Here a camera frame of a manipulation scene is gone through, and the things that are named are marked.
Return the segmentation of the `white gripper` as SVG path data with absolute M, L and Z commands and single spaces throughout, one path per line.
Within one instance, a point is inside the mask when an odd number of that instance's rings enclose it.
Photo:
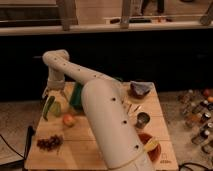
M 51 79 L 47 80 L 47 87 L 49 89 L 59 90 L 59 93 L 61 94 L 61 96 L 64 97 L 66 100 L 68 100 L 65 92 L 63 90 L 60 90 L 60 89 L 63 89 L 64 86 L 65 86 L 64 80 L 51 80 Z M 44 89 L 44 91 L 42 93 L 42 99 L 45 99 L 46 97 L 48 97 L 48 95 L 49 95 L 49 89 L 48 88 Z

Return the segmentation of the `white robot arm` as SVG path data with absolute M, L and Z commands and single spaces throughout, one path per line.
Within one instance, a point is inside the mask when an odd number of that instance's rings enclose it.
M 125 90 L 120 81 L 69 61 L 66 50 L 47 51 L 47 87 L 64 86 L 64 76 L 80 83 L 81 103 L 108 171 L 155 171 L 122 101 Z

